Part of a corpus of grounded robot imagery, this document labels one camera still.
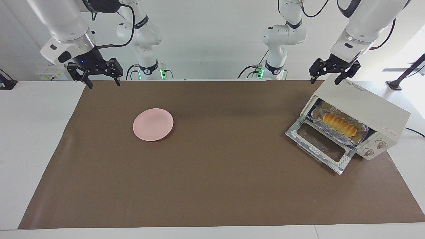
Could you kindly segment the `golden bread loaf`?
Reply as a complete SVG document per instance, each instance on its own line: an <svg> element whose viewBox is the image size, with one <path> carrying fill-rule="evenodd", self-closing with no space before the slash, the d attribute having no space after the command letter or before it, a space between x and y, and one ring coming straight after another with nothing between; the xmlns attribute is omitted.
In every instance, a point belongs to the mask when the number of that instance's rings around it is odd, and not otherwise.
<svg viewBox="0 0 425 239"><path fill-rule="evenodd" d="M334 113L325 113L322 116L322 121L336 132L348 138L354 137L357 134L357 129L352 124Z"/></svg>

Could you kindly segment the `aluminium foil tray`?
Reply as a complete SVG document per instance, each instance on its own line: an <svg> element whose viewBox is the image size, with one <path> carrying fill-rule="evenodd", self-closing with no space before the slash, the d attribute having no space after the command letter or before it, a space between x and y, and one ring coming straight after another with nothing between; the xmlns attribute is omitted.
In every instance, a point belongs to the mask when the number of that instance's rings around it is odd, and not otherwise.
<svg viewBox="0 0 425 239"><path fill-rule="evenodd" d="M357 129L357 134L354 137L348 138L336 132L329 125L325 124L322 121L322 116L325 113L334 113L335 115L342 117L344 120L348 121ZM349 116L348 114L344 113L343 111L337 109L336 107L325 101L316 102L311 110L310 116L312 117L313 124L315 126L317 126L328 136L334 138L337 142L340 142L343 145L360 145L360 143L366 138L366 135L369 131L369 128L365 124L361 123L360 121L356 120L355 118Z"/></svg>

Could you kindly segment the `cream toaster oven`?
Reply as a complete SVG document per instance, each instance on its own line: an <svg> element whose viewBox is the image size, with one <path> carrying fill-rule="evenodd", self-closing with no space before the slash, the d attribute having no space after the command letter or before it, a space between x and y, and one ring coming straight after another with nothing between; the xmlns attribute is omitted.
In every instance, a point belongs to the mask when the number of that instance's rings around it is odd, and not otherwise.
<svg viewBox="0 0 425 239"><path fill-rule="evenodd" d="M306 116L313 122L310 113L314 104L325 101L369 128L360 145L354 145L357 149L355 155L371 160L395 146L405 129L410 112L363 88L356 81L343 80L336 86L335 79L336 76L329 76L319 86L299 116ZM387 149L377 150L376 140L387 142ZM371 158L363 157L365 148L374 151Z"/></svg>

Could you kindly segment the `glass oven door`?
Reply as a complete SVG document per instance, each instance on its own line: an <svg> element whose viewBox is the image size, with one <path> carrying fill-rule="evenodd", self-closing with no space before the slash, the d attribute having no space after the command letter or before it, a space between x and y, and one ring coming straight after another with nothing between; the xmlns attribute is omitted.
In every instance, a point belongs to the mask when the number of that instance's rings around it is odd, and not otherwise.
<svg viewBox="0 0 425 239"><path fill-rule="evenodd" d="M308 155L340 175L357 151L355 146L344 145L327 135L306 116L299 117L285 134Z"/></svg>

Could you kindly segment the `white power strip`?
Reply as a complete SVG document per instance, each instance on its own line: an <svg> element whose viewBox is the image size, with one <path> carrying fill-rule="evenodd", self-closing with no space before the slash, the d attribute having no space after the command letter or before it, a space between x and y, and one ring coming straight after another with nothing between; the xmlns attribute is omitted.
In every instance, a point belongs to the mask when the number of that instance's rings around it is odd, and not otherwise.
<svg viewBox="0 0 425 239"><path fill-rule="evenodd" d="M64 68L37 69L35 74L38 77L38 80L42 81L72 81L72 78Z"/></svg>

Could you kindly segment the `pink round plate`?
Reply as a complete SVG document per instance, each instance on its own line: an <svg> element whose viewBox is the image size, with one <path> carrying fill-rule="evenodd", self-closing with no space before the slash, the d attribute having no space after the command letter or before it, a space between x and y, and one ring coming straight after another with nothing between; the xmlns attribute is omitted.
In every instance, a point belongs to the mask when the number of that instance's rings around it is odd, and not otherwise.
<svg viewBox="0 0 425 239"><path fill-rule="evenodd" d="M174 118L164 109L151 108L141 112L132 126L137 138L146 142L155 142L165 138L172 131Z"/></svg>

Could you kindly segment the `brown table mat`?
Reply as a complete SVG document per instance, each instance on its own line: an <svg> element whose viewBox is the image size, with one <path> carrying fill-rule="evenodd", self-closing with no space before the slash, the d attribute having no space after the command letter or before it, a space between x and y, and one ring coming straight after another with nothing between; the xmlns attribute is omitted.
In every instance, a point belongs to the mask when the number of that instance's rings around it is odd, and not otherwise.
<svg viewBox="0 0 425 239"><path fill-rule="evenodd" d="M342 175L285 132L320 83L97 81L85 88L19 224L79 227L425 222L388 153ZM163 139L143 111L174 118Z"/></svg>

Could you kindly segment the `black clamp bracket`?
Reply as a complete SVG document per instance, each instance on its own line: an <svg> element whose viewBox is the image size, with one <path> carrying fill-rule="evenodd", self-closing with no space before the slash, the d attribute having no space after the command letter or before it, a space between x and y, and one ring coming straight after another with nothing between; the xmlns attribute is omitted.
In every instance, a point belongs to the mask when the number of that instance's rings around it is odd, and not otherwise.
<svg viewBox="0 0 425 239"><path fill-rule="evenodd" d="M7 72L0 69L0 90L11 90L17 84L17 80L14 80Z"/></svg>

